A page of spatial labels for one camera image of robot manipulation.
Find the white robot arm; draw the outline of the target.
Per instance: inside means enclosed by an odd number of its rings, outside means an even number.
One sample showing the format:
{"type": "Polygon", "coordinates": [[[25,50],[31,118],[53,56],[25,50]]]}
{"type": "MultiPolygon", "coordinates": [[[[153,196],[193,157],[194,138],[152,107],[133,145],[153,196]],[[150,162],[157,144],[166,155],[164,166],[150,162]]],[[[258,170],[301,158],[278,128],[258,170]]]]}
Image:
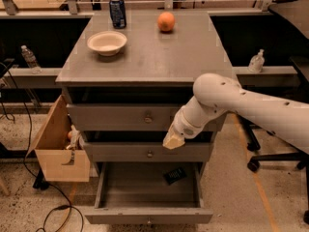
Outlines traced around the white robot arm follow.
{"type": "Polygon", "coordinates": [[[233,112],[309,153],[309,104],[247,91],[228,77],[205,73],[193,84],[193,97],[176,113],[163,146],[181,147],[207,123],[233,112]]]}

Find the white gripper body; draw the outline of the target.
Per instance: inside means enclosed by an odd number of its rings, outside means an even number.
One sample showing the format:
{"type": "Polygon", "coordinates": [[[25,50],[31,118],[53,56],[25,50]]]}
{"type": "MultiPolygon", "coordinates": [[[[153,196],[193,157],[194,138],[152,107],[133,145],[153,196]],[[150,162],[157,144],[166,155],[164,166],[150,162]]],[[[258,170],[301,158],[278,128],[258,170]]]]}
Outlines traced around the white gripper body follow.
{"type": "Polygon", "coordinates": [[[204,129],[209,120],[209,113],[203,106],[184,105],[176,113],[169,133],[178,139],[192,139],[204,129]]]}

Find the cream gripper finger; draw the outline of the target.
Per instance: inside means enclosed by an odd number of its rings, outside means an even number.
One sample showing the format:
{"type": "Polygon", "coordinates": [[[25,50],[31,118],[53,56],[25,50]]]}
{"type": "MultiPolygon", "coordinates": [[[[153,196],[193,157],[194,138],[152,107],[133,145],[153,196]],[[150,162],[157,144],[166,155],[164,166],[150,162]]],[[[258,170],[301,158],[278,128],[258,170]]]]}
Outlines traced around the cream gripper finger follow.
{"type": "Polygon", "coordinates": [[[171,127],[167,131],[162,143],[162,145],[169,150],[182,147],[183,144],[184,137],[180,133],[178,133],[173,127],[171,127]]]}

